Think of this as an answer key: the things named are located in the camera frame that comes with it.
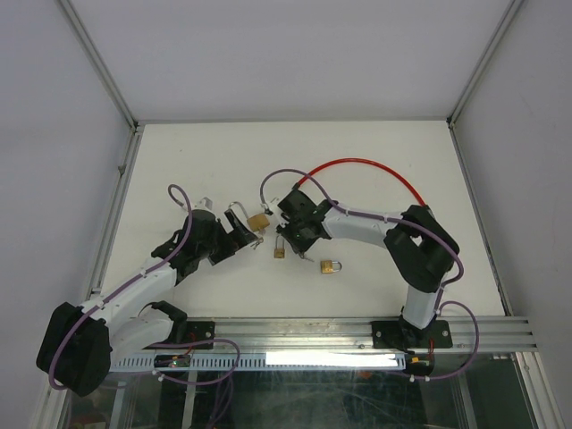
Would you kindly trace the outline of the large brass padlock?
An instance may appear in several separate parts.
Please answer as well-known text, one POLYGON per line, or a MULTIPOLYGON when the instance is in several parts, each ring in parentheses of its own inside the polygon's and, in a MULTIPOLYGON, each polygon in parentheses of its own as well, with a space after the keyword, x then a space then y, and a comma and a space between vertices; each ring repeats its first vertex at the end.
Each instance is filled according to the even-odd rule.
POLYGON ((263 234, 270 225, 265 213, 249 215, 246 208, 239 201, 233 201, 229 204, 229 208, 234 207, 237 207, 244 214, 251 231, 263 234))

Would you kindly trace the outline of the small brass padlock long shackle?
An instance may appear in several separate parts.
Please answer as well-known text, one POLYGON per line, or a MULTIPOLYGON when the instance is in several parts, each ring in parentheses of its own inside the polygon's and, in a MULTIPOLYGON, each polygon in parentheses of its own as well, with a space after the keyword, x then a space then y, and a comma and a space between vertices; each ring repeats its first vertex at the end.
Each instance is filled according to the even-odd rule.
POLYGON ((285 258, 285 238, 282 235, 278 234, 275 237, 274 249, 273 249, 273 258, 274 259, 284 259, 285 258))

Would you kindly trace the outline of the red cable lock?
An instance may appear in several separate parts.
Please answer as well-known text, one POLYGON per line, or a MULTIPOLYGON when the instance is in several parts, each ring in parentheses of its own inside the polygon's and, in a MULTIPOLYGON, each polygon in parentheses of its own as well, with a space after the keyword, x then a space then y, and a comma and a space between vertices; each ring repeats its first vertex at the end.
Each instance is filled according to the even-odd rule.
POLYGON ((428 206, 425 198, 403 173, 395 168, 367 157, 343 156, 330 159, 314 166, 308 173, 310 178, 325 179, 327 184, 335 181, 342 183, 348 178, 357 179, 359 184, 380 190, 383 197, 392 191, 397 192, 397 199, 428 206))

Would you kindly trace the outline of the silver key pair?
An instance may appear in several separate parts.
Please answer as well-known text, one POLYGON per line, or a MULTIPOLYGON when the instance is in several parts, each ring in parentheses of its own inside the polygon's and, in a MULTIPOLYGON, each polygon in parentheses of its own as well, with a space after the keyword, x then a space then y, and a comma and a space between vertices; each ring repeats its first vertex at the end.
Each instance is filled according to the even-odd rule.
POLYGON ((300 258, 303 259, 303 260, 306 260, 306 261, 308 261, 308 262, 310 262, 310 263, 314 263, 314 262, 315 262, 315 260, 314 260, 312 257, 309 257, 306 253, 301 253, 301 254, 300 254, 300 258))

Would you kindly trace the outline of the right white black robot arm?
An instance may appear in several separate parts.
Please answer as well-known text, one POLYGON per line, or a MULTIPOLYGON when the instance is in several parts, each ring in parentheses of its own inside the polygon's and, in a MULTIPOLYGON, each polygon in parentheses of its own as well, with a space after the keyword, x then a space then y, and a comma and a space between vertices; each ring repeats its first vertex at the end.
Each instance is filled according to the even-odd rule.
POLYGON ((412 205, 397 213, 363 212, 331 198, 315 203, 294 189, 268 210, 276 231, 304 257, 318 240, 354 240, 387 250, 408 285, 398 326, 410 346, 428 340, 444 287, 464 274, 458 243, 442 228, 428 206, 412 205))

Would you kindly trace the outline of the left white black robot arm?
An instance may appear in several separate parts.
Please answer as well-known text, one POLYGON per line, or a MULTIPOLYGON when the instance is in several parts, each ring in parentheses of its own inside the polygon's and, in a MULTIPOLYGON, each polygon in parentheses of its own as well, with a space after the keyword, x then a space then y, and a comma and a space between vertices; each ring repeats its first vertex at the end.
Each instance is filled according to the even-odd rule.
POLYGON ((160 295, 196 272, 201 261, 216 265, 257 241, 231 209, 224 215, 229 231, 209 210, 192 210, 182 228, 110 295, 58 306, 40 345, 37 368, 84 397, 127 356, 156 343, 180 346, 188 337, 188 316, 160 295))

